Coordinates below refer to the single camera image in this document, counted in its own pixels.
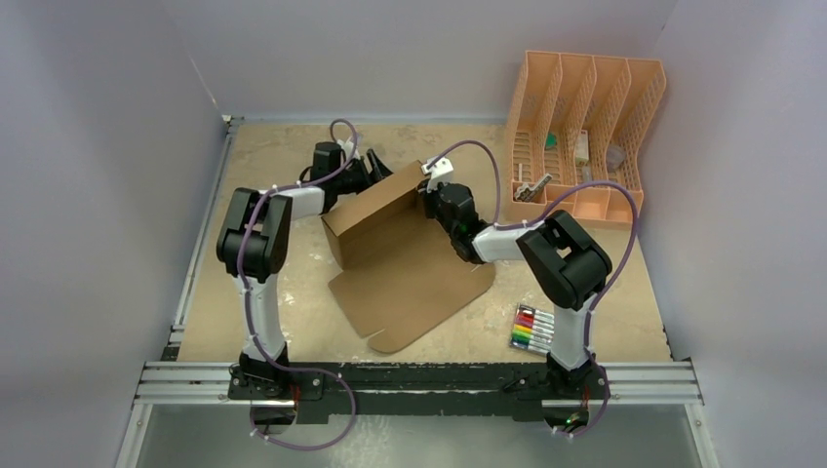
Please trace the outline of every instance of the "pack of markers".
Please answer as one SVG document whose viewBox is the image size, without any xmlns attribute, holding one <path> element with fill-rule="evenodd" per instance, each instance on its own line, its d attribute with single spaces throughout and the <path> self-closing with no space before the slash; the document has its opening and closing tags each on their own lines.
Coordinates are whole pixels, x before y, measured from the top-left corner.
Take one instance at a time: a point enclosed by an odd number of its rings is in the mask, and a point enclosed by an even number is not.
<svg viewBox="0 0 827 468">
<path fill-rule="evenodd" d="M 525 304 L 517 306 L 511 328 L 511 346 L 531 353 L 546 355 L 554 338 L 554 314 Z"/>
</svg>

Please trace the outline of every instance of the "wall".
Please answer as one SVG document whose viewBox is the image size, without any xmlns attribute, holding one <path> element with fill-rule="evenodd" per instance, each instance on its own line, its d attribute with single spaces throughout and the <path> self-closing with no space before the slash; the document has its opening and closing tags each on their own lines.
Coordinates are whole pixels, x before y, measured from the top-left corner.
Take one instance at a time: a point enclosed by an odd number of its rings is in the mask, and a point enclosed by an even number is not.
<svg viewBox="0 0 827 468">
<path fill-rule="evenodd" d="M 526 49 L 639 56 L 676 0 L 165 0 L 223 113 L 504 120 Z"/>
<path fill-rule="evenodd" d="M 0 464 L 111 466 L 222 123 L 157 0 L 3 0 L 0 63 Z"/>
<path fill-rule="evenodd" d="M 722 466 L 823 466 L 824 2 L 681 0 L 643 157 L 642 245 Z"/>
</svg>

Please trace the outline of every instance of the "unfolded cardboard box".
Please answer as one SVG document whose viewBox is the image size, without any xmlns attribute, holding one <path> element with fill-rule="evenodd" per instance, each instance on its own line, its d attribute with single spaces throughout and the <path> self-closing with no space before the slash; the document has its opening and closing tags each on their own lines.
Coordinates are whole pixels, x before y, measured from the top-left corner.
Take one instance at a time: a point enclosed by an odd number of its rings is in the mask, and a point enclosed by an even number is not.
<svg viewBox="0 0 827 468">
<path fill-rule="evenodd" d="M 411 163 L 322 216 L 342 272 L 330 283 L 336 302 L 368 345 L 395 353 L 493 284 L 493 265 L 462 261 L 448 234 L 425 217 Z"/>
</svg>

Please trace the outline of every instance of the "table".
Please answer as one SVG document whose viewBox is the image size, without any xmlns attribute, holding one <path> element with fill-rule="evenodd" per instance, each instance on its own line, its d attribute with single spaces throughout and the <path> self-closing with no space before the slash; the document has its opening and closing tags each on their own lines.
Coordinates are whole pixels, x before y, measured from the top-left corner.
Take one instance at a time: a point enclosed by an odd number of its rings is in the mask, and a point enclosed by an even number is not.
<svg viewBox="0 0 827 468">
<path fill-rule="evenodd" d="M 508 187 L 503 127 L 498 125 L 357 125 L 363 151 L 372 147 L 397 170 L 409 162 L 438 154 L 461 139 L 478 139 L 497 157 Z M 337 136 L 347 137 L 343 126 Z M 266 188 L 293 183 L 312 163 L 313 146 L 329 139 L 322 125 L 242 125 L 218 193 L 209 243 L 196 272 L 179 361 L 235 362 L 244 341 L 241 305 L 229 275 L 217 261 L 217 234 L 232 192 L 237 187 Z M 451 155 L 454 181 L 468 185 L 477 209 L 491 219 L 494 182 L 483 151 L 466 145 Z M 503 197 L 508 196 L 504 188 Z M 628 231 L 589 229 L 616 265 Z M 293 361 L 531 362 L 543 358 L 508 346 L 515 307 L 523 302 L 552 310 L 527 265 L 496 264 L 493 286 L 471 304 L 402 351 L 382 355 L 353 331 L 335 303 L 327 283 L 339 272 L 328 249 L 319 218 L 293 223 L 287 263 L 279 279 L 279 307 Z M 669 347 L 640 246 L 594 319 L 598 359 L 606 362 L 671 361 Z"/>
</svg>

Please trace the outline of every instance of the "brown cardboard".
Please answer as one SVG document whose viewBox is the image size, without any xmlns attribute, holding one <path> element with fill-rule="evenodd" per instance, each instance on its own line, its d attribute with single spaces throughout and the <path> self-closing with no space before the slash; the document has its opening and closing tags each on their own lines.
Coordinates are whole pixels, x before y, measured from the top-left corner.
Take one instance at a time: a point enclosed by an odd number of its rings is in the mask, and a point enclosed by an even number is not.
<svg viewBox="0 0 827 468">
<path fill-rule="evenodd" d="M 493 284 L 493 265 L 462 261 L 416 196 L 414 162 L 322 216 L 342 272 L 329 282 L 344 315 L 372 349 L 397 352 Z"/>
</svg>

